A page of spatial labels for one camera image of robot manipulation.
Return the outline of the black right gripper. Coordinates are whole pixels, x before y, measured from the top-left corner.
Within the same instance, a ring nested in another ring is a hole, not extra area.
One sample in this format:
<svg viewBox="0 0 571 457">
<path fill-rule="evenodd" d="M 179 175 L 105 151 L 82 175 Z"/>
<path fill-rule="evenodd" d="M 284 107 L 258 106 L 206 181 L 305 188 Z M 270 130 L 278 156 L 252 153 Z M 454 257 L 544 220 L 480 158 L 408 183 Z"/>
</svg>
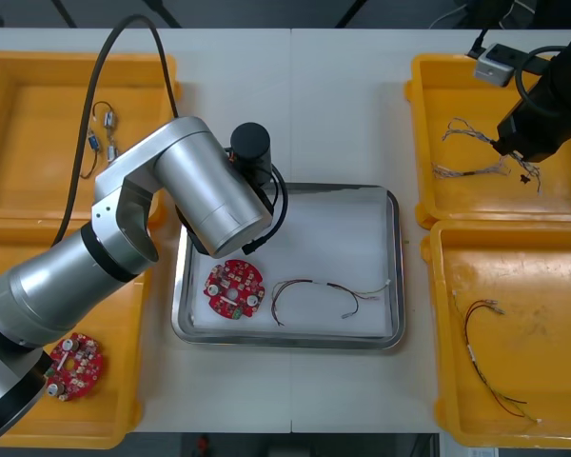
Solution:
<svg viewBox="0 0 571 457">
<path fill-rule="evenodd" d="M 571 87 L 538 82 L 529 96 L 540 108 L 558 115 L 540 114 L 521 100 L 499 123 L 498 139 L 491 146 L 501 156 L 515 151 L 525 162 L 539 163 L 571 139 Z"/>
</svg>

